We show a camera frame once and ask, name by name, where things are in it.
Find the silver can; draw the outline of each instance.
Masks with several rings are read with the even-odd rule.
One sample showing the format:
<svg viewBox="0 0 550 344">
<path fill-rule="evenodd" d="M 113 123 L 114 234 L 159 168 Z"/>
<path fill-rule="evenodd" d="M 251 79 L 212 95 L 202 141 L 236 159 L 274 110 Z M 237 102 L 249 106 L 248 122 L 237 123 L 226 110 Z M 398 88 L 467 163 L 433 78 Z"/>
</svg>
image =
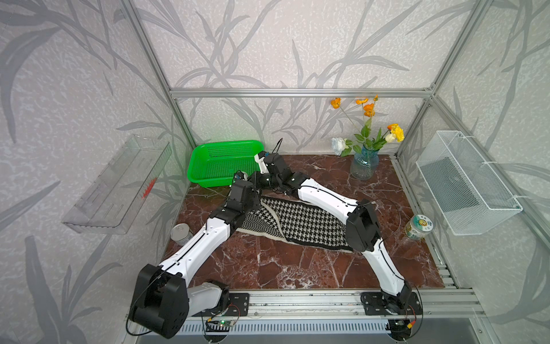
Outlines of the silver can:
<svg viewBox="0 0 550 344">
<path fill-rule="evenodd" d="M 175 225 L 172 228 L 172 233 L 170 234 L 172 240 L 178 243 L 178 245 L 183 246 L 187 244 L 189 240 L 193 237 L 193 233 L 189 230 L 189 225 L 187 223 L 180 223 Z"/>
</svg>

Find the metal can lid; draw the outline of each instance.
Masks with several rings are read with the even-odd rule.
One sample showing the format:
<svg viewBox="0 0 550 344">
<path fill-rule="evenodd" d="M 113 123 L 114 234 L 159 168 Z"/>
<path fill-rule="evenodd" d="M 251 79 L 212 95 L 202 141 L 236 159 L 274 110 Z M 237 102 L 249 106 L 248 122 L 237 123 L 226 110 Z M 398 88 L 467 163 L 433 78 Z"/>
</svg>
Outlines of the metal can lid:
<svg viewBox="0 0 550 344">
<path fill-rule="evenodd" d="M 419 231 L 430 232 L 433 229 L 433 222 L 426 215 L 413 216 L 411 223 Z"/>
<path fill-rule="evenodd" d="M 180 223 L 172 228 L 170 237 L 174 241 L 182 240 L 189 235 L 189 225 L 187 223 Z"/>
</svg>

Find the black and white cloth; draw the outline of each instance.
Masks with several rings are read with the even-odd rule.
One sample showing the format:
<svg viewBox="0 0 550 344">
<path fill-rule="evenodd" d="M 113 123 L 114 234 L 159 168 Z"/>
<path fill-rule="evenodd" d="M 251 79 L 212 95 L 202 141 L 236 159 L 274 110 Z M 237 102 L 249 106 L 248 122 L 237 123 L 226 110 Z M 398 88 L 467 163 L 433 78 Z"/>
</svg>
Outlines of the black and white cloth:
<svg viewBox="0 0 550 344">
<path fill-rule="evenodd" d="M 247 214 L 237 231 L 329 250 L 352 252 L 345 226 L 335 216 L 303 201 L 262 197 L 262 208 Z"/>
</svg>

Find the brown marble surface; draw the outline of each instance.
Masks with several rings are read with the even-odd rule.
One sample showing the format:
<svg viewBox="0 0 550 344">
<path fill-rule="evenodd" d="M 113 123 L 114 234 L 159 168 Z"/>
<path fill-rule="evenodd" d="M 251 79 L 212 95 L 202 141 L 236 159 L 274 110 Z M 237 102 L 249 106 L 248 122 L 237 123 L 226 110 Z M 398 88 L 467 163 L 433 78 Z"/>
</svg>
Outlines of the brown marble surface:
<svg viewBox="0 0 550 344">
<path fill-rule="evenodd" d="M 384 244 L 399 272 L 418 288 L 443 287 L 426 243 L 410 240 L 404 233 L 403 228 L 413 212 L 389 156 L 380 156 L 378 170 L 368 181 L 360 181 L 349 174 L 351 156 L 285 155 L 284 158 L 292 171 L 302 171 L 343 196 L 376 200 Z M 189 224 L 191 231 L 196 233 L 228 192 L 229 187 L 205 189 L 192 184 L 178 223 Z M 263 194 L 286 197 L 266 191 Z M 389 200 L 397 204 L 400 221 L 395 205 Z M 165 256 L 179 248 L 170 240 Z M 200 267 L 190 287 L 207 280 L 218 280 L 232 289 L 380 287 L 376 275 L 359 252 L 335 252 L 239 232 L 214 251 Z"/>
</svg>

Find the wall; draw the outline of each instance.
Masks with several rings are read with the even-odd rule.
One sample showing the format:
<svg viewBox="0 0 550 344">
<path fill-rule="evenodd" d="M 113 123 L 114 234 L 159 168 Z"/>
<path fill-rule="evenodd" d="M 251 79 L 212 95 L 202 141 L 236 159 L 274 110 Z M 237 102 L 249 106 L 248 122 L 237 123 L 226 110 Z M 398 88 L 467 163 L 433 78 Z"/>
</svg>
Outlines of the wall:
<svg viewBox="0 0 550 344">
<path fill-rule="evenodd" d="M 494 1 L 440 96 L 549 216 L 550 2 Z M 501 343 L 550 337 L 550 254 L 515 216 L 479 236 L 454 236 L 414 164 L 436 130 L 430 110 L 403 155 L 423 210 L 462 287 L 473 287 Z"/>
<path fill-rule="evenodd" d="M 1 0 L 0 23 L 0 342 L 114 342 L 179 212 L 188 144 L 118 2 Z M 132 228 L 65 227 L 131 133 L 173 149 Z"/>
<path fill-rule="evenodd" d="M 474 2 L 135 1 L 171 88 L 426 88 Z M 332 152 L 331 137 L 353 137 L 329 101 L 179 99 L 197 143 L 273 147 L 283 137 L 281 152 L 302 154 Z M 380 99 L 373 127 L 407 129 L 419 104 Z"/>
</svg>

